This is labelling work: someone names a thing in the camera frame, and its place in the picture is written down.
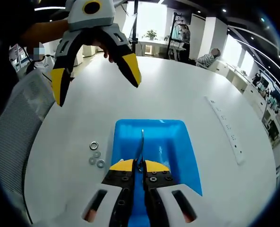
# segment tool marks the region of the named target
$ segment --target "hand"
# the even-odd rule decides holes
[[[103,51],[104,51],[104,58],[108,58],[108,60],[110,61],[110,63],[113,63],[113,59],[111,58],[111,56],[108,54],[108,50],[105,47],[105,45],[103,45],[102,43],[100,43],[98,40],[94,40],[92,43],[92,46],[99,46]]]

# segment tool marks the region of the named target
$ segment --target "blue tray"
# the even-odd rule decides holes
[[[111,164],[135,159],[142,145],[143,157],[167,166],[176,183],[184,183],[203,195],[195,155],[185,124],[178,120],[119,120],[116,123]],[[136,171],[134,206],[129,227],[149,227],[144,204],[142,174]]]

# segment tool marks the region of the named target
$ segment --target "white wall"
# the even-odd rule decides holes
[[[227,29],[228,26],[219,19],[215,21],[215,29],[213,33],[213,39],[211,43],[211,48],[218,48],[221,52],[223,52],[226,39],[227,39]]]
[[[204,27],[204,34],[202,38],[202,44],[200,47],[200,52],[198,54],[198,57],[203,56],[204,54],[207,54],[210,52],[211,49],[211,43],[215,28],[215,17],[207,17]]]
[[[256,62],[254,62],[249,77],[250,77],[250,78],[254,78],[254,77],[255,77],[255,74],[258,72],[258,70],[260,70],[260,68],[259,68],[259,66],[256,64]]]
[[[243,60],[244,60],[244,57],[245,57],[245,49],[242,48],[242,52],[240,53],[240,57],[239,57],[239,60],[238,60],[238,67],[240,68],[242,66],[242,63],[243,63]]]
[[[165,36],[170,35],[174,11],[172,8],[167,8]]]
[[[122,6],[124,7],[125,10],[127,9],[127,4],[122,4]],[[115,18],[114,18],[113,22],[115,24],[118,24],[119,28],[120,28],[120,31],[122,31],[127,15],[126,15],[126,13],[124,12],[124,10],[122,9],[121,6],[118,6],[115,9],[115,11],[116,11],[116,13],[115,13]]]
[[[198,54],[200,52],[203,34],[205,28],[205,21],[192,15],[191,24],[189,30],[191,33],[190,36],[190,59],[198,59]]]

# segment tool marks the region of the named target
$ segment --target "white table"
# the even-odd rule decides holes
[[[231,226],[247,226],[275,190],[275,162],[263,125],[223,76],[181,62],[139,57],[142,83],[133,87],[115,64],[95,58],[70,85],[64,106],[54,105],[34,141],[25,175],[33,222],[52,218],[107,169],[89,165],[89,143],[102,158],[112,149],[119,119],[179,119],[191,138],[203,198]],[[238,166],[228,138],[204,96],[221,106],[245,155]]]

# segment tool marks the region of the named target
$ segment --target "white chair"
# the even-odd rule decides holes
[[[0,116],[0,181],[14,204],[23,196],[27,159],[54,102],[48,81],[34,70],[14,86]]]

